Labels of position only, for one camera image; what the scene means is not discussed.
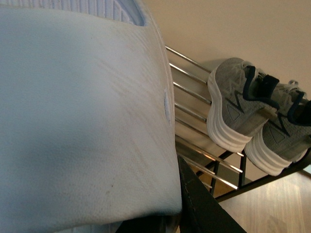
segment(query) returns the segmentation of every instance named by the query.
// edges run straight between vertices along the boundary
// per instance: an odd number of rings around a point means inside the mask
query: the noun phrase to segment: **metal rod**
[[[236,152],[236,154],[237,154],[238,156],[244,157],[244,155],[243,155],[242,153]]]
[[[183,73],[184,75],[188,76],[189,78],[195,80],[196,82],[198,82],[199,84],[202,84],[204,86],[207,86],[207,82],[205,82],[204,80],[200,79],[199,77],[195,76],[194,74],[190,74],[189,72],[173,65],[172,63],[170,63],[170,66],[174,69],[176,69],[177,71]]]
[[[208,73],[211,72],[209,69],[206,69],[205,67],[201,66],[200,64],[198,64],[196,61],[192,60],[191,58],[188,58],[188,57],[186,57],[185,55],[182,55],[181,53],[177,52],[176,50],[171,49],[171,48],[168,47],[168,46],[165,46],[165,47],[166,47],[166,49],[167,49],[168,51],[170,51],[170,52],[176,54],[177,56],[179,56],[179,57],[181,57],[181,58],[187,60],[188,62],[194,64],[195,66],[201,68],[202,70],[204,70],[204,71],[206,71],[206,72],[208,72]]]
[[[216,162],[215,167],[214,167],[215,175],[218,174],[218,168],[219,168],[219,162]],[[211,193],[212,196],[214,196],[214,191],[215,191],[215,186],[216,186],[216,179],[215,178],[212,178],[210,186],[212,186],[212,188],[210,189],[209,192]]]
[[[212,186],[210,186],[208,183],[205,183],[205,182],[203,182],[203,181],[201,181],[201,182],[202,182],[202,184],[204,184],[205,187],[207,187],[207,188],[212,188]]]
[[[220,158],[220,159],[226,159],[226,158],[228,158],[230,155],[232,155],[233,154],[233,152],[230,152],[230,151],[228,151],[228,150],[226,150],[224,153],[222,153],[221,155],[219,155],[218,156],[218,158]],[[205,167],[207,168],[207,169],[211,169],[213,166],[215,166],[216,165],[216,161],[212,161],[212,162],[210,162],[209,164],[207,164]],[[198,176],[198,177],[200,177],[200,176],[202,176],[203,175],[203,173],[201,172],[201,171],[198,171],[197,173],[196,173],[196,175]]]
[[[178,118],[175,117],[175,121],[178,122],[178,123],[180,123],[180,124],[182,124],[183,126],[186,126],[186,127],[189,128],[189,129],[195,131],[196,133],[198,133],[198,134],[200,134],[200,135],[202,135],[202,136],[204,136],[204,137],[206,137],[206,138],[209,138],[209,136],[208,136],[206,133],[204,133],[204,132],[202,132],[202,131],[196,129],[195,127],[193,127],[193,126],[190,125],[190,124],[187,124],[186,122],[182,121],[181,119],[178,119]]]
[[[237,167],[231,165],[231,164],[228,163],[227,161],[225,161],[225,160],[223,160],[223,159],[221,159],[221,158],[219,158],[219,157],[217,157],[217,156],[214,156],[214,155],[209,154],[208,152],[206,152],[206,151],[203,150],[202,148],[196,146],[195,144],[189,142],[188,140],[186,140],[186,139],[184,139],[184,138],[182,138],[182,137],[180,137],[180,136],[178,136],[178,135],[176,135],[176,134],[175,134],[175,137],[176,137],[177,139],[183,141],[183,142],[184,142],[183,144],[184,144],[185,146],[187,146],[187,147],[193,149],[194,151],[196,151],[196,152],[199,153],[199,154],[204,155],[204,156],[207,157],[208,159],[210,159],[210,160],[212,160],[212,161],[218,161],[218,162],[220,162],[223,166],[225,166],[225,167],[227,167],[227,168],[229,168],[229,169],[231,169],[231,170],[233,170],[233,171],[243,172],[241,169],[239,169],[239,168],[237,168]]]
[[[184,86],[179,85],[178,83],[175,83],[175,82],[173,82],[173,84],[174,84],[174,86],[177,87],[178,89],[180,89],[180,90],[182,90],[182,91],[188,93],[189,95],[192,95],[193,97],[197,98],[198,100],[200,100],[200,101],[202,101],[202,102],[204,102],[204,103],[207,103],[207,104],[209,104],[209,105],[212,104],[212,102],[211,102],[210,100],[205,99],[203,96],[200,96],[199,94],[197,94],[197,93],[195,93],[195,92],[193,92],[193,91],[191,91],[191,90],[185,88]]]
[[[196,114],[195,112],[189,110],[188,108],[180,105],[179,103],[176,103],[175,102],[175,107],[180,109],[181,111],[183,111],[184,113],[187,113],[188,115],[196,118],[197,120],[203,122],[203,123],[206,123],[206,118],[204,118],[203,116],[200,116],[199,114]]]
[[[246,156],[241,157],[240,169],[243,171],[243,173],[239,174],[239,184],[238,184],[238,187],[242,187],[243,185],[245,185]]]
[[[190,165],[196,167],[197,169],[200,169],[201,171],[205,172],[207,175],[211,176],[212,178],[215,178],[215,179],[217,179],[217,180],[219,180],[219,181],[221,181],[221,182],[227,184],[228,186],[230,186],[230,187],[232,187],[232,188],[234,188],[234,189],[238,189],[237,186],[235,186],[234,184],[232,184],[232,183],[230,183],[230,182],[224,180],[223,178],[221,178],[221,177],[219,177],[219,176],[214,175],[213,172],[211,172],[210,170],[206,169],[206,168],[203,167],[202,165],[196,163],[195,161],[193,161],[193,160],[187,158],[186,156],[184,156],[184,155],[182,155],[182,154],[180,154],[180,153],[177,153],[177,154],[178,154],[179,156],[181,156],[188,164],[190,164]]]

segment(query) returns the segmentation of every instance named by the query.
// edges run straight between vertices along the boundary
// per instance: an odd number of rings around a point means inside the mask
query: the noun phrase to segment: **black metal frame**
[[[262,186],[264,184],[270,183],[272,181],[278,180],[282,177],[288,176],[290,174],[293,174],[295,172],[301,171],[303,170],[305,167],[307,167],[308,165],[311,164],[311,153],[310,153],[311,149],[308,149],[306,155],[297,163],[293,163],[291,164],[288,168],[285,168],[281,174],[279,174],[278,176],[264,176],[256,181],[253,181],[251,183],[248,184],[243,184],[243,178],[239,178],[239,188],[237,190],[233,190],[231,192],[228,192],[226,194],[223,194],[219,197],[216,197],[216,200],[218,202],[221,202],[223,200],[227,200],[229,198],[235,197],[239,194],[242,194],[244,192],[247,192],[249,190],[252,190],[254,188],[257,188],[259,186]]]
[[[193,61],[192,59],[182,55],[181,53],[179,53],[179,52],[177,52],[177,51],[175,51],[175,50],[173,50],[173,49],[171,49],[169,47],[166,47],[166,48],[167,48],[167,50],[169,52],[174,53],[175,55],[177,55],[177,56],[181,57],[182,59],[192,63],[193,65],[197,66],[198,68],[200,68],[200,69],[210,73],[210,71],[208,69],[206,69],[205,67],[202,67],[200,64],[198,64],[197,62]],[[175,66],[175,65],[173,65],[171,63],[170,63],[170,66],[171,66],[171,68],[179,71],[180,73],[186,75],[187,77],[189,77],[189,78],[193,79],[194,81],[196,81],[196,82],[198,82],[198,83],[200,83],[200,84],[202,84],[202,85],[207,87],[207,83],[205,81],[201,80],[200,78],[198,78],[197,76],[192,75],[189,72],[184,71],[181,68],[179,68],[179,67],[177,67],[177,66]],[[192,92],[191,90],[188,90],[186,87],[183,87],[183,86],[181,86],[181,85],[179,85],[179,84],[177,84],[175,82],[174,82],[174,86],[179,88],[179,89],[181,89],[181,90],[183,90],[183,91],[185,91],[186,93],[194,96],[195,98],[197,98],[198,100],[204,102],[205,104],[211,104],[210,100],[207,100],[204,97],[202,97],[202,96]],[[191,112],[191,110],[186,109],[182,105],[175,104],[175,106],[178,109],[180,109],[180,110],[184,111],[185,113],[189,114],[190,116],[196,118],[197,120],[206,122],[206,119],[204,117],[199,116],[199,115],[197,115],[194,112]],[[193,126],[191,126],[189,124],[185,124],[180,119],[176,119],[176,122],[181,123],[182,125],[184,125],[184,126],[188,127],[189,129],[193,130],[194,132],[197,132],[197,133],[199,133],[199,134],[201,134],[201,135],[203,135],[205,137],[208,137],[208,135],[205,134],[204,132],[201,132],[199,129],[196,129],[195,127],[193,127]],[[260,178],[258,180],[252,181],[252,182],[250,182],[248,184],[245,184],[245,171],[246,171],[246,158],[247,157],[246,157],[244,151],[242,151],[242,154],[240,154],[240,156],[241,156],[240,170],[242,172],[239,173],[239,181],[238,181],[237,189],[233,190],[233,191],[230,191],[230,192],[228,192],[226,194],[223,194],[223,195],[221,195],[219,197],[216,197],[216,200],[218,202],[221,202],[221,201],[226,200],[228,198],[231,198],[231,197],[234,197],[236,195],[239,195],[239,194],[242,194],[244,192],[247,192],[247,191],[249,191],[251,189],[257,188],[257,187],[259,187],[261,185],[267,184],[269,182],[272,182],[272,181],[275,181],[277,179],[280,179],[280,178],[282,178],[284,176],[290,175],[290,174],[292,174],[294,172],[301,171],[302,169],[304,169],[305,167],[307,167],[308,165],[311,164],[311,153],[310,153],[310,150],[311,149],[309,149],[307,151],[306,155],[299,162],[292,163],[288,168],[285,168],[281,172],[281,174],[279,174],[278,176],[267,175],[267,176],[264,176],[264,177],[262,177],[262,178]],[[218,158],[224,160],[224,159],[228,158],[229,156],[231,156],[232,154],[234,154],[234,153],[232,153],[230,151],[225,151],[220,156],[218,156]],[[212,162],[208,163],[205,167],[204,166],[202,166],[202,167],[197,166],[197,168],[199,168],[199,171],[196,173],[196,175],[198,177],[200,177],[203,174],[206,174],[206,172],[205,172],[206,169],[210,170],[210,169],[213,168],[213,173],[215,175],[212,176],[211,184],[210,184],[211,188],[209,189],[209,191],[210,191],[210,193],[212,195],[214,194],[216,181],[218,181],[218,180],[223,181],[222,179],[218,179],[218,177],[217,177],[218,170],[219,170],[219,164],[220,163],[221,163],[220,161],[216,160],[216,161],[212,161]]]
[[[182,157],[178,157],[183,210],[181,233],[244,233],[241,226],[218,204]]]

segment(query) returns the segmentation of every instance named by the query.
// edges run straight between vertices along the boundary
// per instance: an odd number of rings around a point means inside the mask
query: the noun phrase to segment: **beige wall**
[[[240,57],[311,96],[311,1],[143,1],[168,46],[208,68]]]

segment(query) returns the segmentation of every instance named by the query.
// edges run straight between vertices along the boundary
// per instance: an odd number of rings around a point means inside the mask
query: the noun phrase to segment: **shoe tongue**
[[[271,98],[273,91],[279,80],[270,75],[264,76],[262,81],[259,83],[259,88],[257,91],[257,97]]]
[[[303,125],[311,124],[311,101],[308,101],[307,104],[304,106],[302,112],[297,117],[296,122]]]

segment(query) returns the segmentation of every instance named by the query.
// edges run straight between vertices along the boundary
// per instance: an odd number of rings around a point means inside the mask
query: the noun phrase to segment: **white sole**
[[[211,72],[207,82],[212,97],[212,105],[207,117],[207,132],[213,142],[220,147],[231,152],[241,152],[252,137],[240,134],[225,124],[222,117],[222,95],[215,80],[216,69]]]
[[[272,176],[279,175],[284,168],[291,164],[290,161],[282,159],[265,145],[262,129],[246,144],[245,153],[254,165]]]

